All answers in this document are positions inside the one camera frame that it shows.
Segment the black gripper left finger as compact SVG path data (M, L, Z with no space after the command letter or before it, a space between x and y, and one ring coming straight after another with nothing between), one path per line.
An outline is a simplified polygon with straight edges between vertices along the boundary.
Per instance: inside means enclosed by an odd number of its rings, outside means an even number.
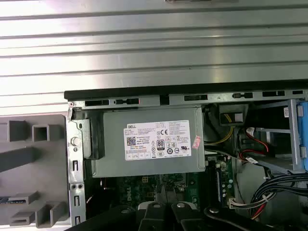
M127 205L111 208L70 228L71 231L166 231L166 206L145 202L135 210Z

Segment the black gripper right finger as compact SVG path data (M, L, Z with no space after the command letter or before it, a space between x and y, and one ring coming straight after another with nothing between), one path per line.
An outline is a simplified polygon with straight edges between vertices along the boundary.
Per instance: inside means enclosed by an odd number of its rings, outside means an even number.
M308 229L307 226L263 224L225 208L208 207L199 211L186 202L175 203L171 208L178 226L183 231L306 231Z

